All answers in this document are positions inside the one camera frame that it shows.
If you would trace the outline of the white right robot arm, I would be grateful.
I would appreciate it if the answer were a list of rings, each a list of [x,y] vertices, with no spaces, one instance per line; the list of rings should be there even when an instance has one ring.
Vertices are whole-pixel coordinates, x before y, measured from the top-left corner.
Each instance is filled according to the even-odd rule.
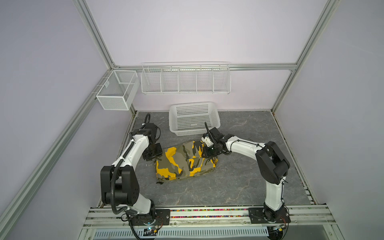
[[[265,144],[241,139],[232,134],[223,135],[217,128],[208,128],[203,134],[203,157],[214,158],[221,154],[238,153],[258,163],[261,176],[266,181],[266,198],[260,219],[268,223],[291,222],[289,209],[284,202],[284,183],[290,163],[279,146],[272,141]]]

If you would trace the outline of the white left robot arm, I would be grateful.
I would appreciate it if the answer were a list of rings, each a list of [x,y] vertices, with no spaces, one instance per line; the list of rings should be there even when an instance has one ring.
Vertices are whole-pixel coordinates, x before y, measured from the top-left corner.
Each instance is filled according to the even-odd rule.
[[[139,221],[144,225],[156,222],[156,207],[152,200],[140,193],[135,169],[140,158],[152,161],[163,154],[160,128],[151,122],[147,114],[139,129],[129,134],[128,146],[110,166],[101,169],[101,198],[110,205],[115,215],[125,213],[126,221]]]

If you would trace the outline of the camouflage yellow green trousers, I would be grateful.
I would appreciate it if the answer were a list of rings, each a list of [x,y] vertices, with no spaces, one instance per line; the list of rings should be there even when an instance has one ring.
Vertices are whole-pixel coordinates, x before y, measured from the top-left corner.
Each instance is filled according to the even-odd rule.
[[[156,177],[159,182],[183,180],[204,175],[215,170],[218,157],[205,158],[202,141],[189,141],[163,149],[156,157]]]

